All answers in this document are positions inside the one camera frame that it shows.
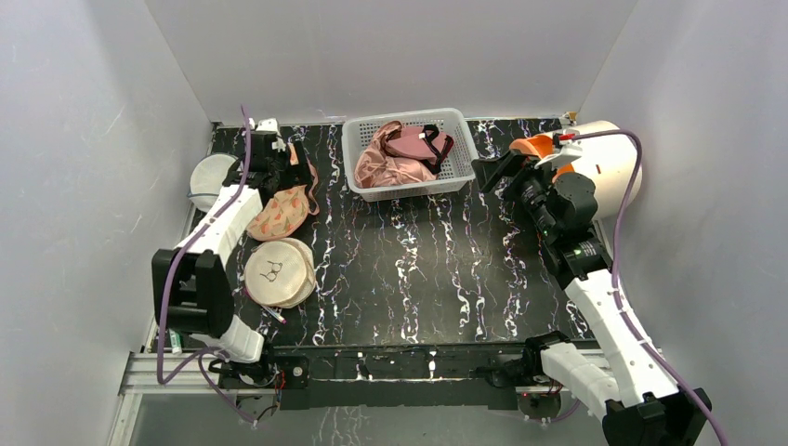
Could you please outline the peach patterned mesh laundry bag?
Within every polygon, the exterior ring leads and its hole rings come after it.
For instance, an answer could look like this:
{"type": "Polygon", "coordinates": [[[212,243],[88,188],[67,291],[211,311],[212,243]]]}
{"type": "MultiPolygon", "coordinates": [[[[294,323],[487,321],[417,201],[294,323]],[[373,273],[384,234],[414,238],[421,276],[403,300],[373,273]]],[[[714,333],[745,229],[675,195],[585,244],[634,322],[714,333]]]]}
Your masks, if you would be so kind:
{"type": "Polygon", "coordinates": [[[309,160],[308,185],[296,185],[279,190],[264,206],[263,210],[246,227],[249,237],[259,242],[275,241],[293,234],[308,219],[316,216],[320,207],[314,197],[318,184],[317,170],[309,160]]]}

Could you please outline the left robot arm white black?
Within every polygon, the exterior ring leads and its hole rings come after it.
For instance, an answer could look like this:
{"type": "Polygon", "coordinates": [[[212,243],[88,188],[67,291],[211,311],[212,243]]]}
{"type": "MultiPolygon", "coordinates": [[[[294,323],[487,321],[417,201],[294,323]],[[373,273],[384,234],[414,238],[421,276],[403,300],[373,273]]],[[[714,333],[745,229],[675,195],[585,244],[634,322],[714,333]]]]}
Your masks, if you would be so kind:
{"type": "Polygon", "coordinates": [[[212,356],[203,369],[223,379],[267,387],[278,372],[266,337],[235,312],[226,266],[248,225],[276,193],[309,185],[311,171],[300,141],[287,141],[276,130],[246,130],[243,136],[243,156],[228,156],[212,170],[215,200],[203,219],[175,247],[160,249],[151,259],[156,379],[161,385],[185,367],[164,369],[164,342],[170,333],[203,343],[186,360],[212,356]]]}

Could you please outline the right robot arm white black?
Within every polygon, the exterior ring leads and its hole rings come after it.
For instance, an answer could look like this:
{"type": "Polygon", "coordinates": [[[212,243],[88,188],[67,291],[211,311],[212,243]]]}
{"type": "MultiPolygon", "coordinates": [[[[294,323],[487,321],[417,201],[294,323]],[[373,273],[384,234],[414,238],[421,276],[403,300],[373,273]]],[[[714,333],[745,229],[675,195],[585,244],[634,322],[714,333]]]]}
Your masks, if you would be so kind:
{"type": "Polygon", "coordinates": [[[529,338],[521,367],[536,385],[552,379],[600,421],[610,445],[692,445],[711,406],[705,392],[679,384],[613,285],[613,262],[594,224],[627,199],[630,165],[577,162],[553,169],[535,155],[510,152],[472,164],[488,192],[520,204],[536,228],[547,271],[580,310],[608,365],[596,366],[561,332],[529,338]]]}

